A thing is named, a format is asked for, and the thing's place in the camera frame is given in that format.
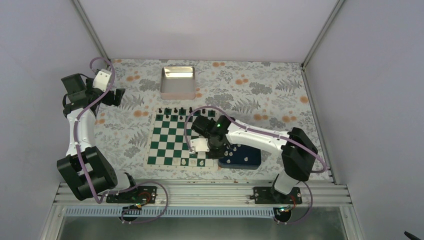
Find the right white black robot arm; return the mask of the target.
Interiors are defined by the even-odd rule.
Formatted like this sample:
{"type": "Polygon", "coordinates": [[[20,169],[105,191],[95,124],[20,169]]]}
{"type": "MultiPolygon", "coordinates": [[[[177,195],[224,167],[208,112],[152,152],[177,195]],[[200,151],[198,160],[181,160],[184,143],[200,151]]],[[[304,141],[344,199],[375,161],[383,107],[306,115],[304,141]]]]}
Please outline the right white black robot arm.
{"type": "Polygon", "coordinates": [[[225,156],[227,145],[244,145],[279,154],[283,171],[275,178],[270,191],[272,200],[278,204],[289,199],[290,192],[299,182],[309,180],[319,157],[315,145],[297,127],[290,131],[271,131],[221,115],[217,120],[197,116],[190,128],[203,137],[203,142],[191,140],[189,149],[195,153],[210,153],[215,159],[225,156]]]}

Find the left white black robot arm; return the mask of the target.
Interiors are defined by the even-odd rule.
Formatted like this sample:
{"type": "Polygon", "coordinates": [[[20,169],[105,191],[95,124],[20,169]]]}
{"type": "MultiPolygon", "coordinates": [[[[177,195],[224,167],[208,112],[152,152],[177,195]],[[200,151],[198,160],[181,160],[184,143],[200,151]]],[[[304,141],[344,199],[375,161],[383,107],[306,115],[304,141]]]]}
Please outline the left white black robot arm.
{"type": "Polygon", "coordinates": [[[119,106],[125,89],[108,90],[112,74],[101,69],[94,78],[76,73],[61,79],[66,94],[63,115],[69,123],[69,146],[56,167],[74,196],[83,201],[112,190],[131,203],[139,197],[139,188],[127,172],[114,170],[96,146],[95,123],[101,104],[119,106]]]}

